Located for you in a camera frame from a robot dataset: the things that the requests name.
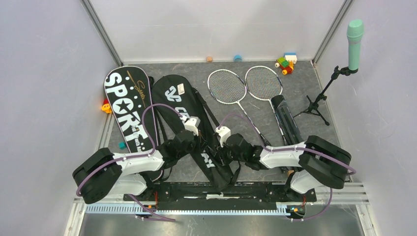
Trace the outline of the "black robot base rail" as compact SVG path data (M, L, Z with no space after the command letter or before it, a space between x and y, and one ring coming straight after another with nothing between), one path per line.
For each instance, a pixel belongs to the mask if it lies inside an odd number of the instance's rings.
M158 210L273 210L276 203L314 203L314 189L297 193L277 182L237 182L223 190L209 182L160 182L138 195Z

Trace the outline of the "black shuttlecock tube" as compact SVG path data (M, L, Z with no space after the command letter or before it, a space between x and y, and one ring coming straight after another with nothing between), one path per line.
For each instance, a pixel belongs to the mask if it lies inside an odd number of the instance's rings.
M274 114L278 120L286 145L295 145L304 141L283 95L271 99Z

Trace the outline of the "white frame racket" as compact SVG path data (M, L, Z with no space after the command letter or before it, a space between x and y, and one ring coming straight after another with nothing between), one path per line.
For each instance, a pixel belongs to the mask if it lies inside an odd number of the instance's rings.
M218 69L211 72L207 79L207 86L212 97L222 104L237 104L248 120L255 127L264 145L269 146L270 142L256 127L246 110L240 102L246 97L247 88L243 80L233 71Z

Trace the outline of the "black sport racket bag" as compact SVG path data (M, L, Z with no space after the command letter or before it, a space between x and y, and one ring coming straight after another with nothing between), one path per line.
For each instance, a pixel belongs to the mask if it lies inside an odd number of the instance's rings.
M152 150L152 142L159 145L159 127L151 89L154 78L137 66L122 66L109 72L104 81L104 92L110 104L127 149L133 152Z

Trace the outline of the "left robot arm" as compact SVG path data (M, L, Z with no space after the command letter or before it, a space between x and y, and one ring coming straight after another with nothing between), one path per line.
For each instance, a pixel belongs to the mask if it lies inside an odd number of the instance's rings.
M176 165L197 147L198 139L193 132L183 130L157 146L154 152L115 153L107 147L100 148L73 172L76 194L86 204L118 194L149 200L154 196L154 186L142 173Z

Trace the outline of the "black crossway racket bag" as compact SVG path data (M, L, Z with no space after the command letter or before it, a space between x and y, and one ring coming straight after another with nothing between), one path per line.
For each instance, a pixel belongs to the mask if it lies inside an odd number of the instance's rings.
M151 96L158 114L180 139L176 147L191 156L214 188L234 184L240 170L232 171L221 151L213 128L218 120L199 91L184 76L170 74L155 82Z

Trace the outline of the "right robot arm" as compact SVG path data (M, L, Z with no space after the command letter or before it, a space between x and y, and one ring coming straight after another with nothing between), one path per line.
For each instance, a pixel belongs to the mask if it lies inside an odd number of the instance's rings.
M218 134L223 162L243 162L253 170L295 167L284 187L284 195L298 200L308 190L318 186L342 189L345 178L355 174L349 166L352 156L346 150L311 135L304 142L290 146L253 146L240 134Z

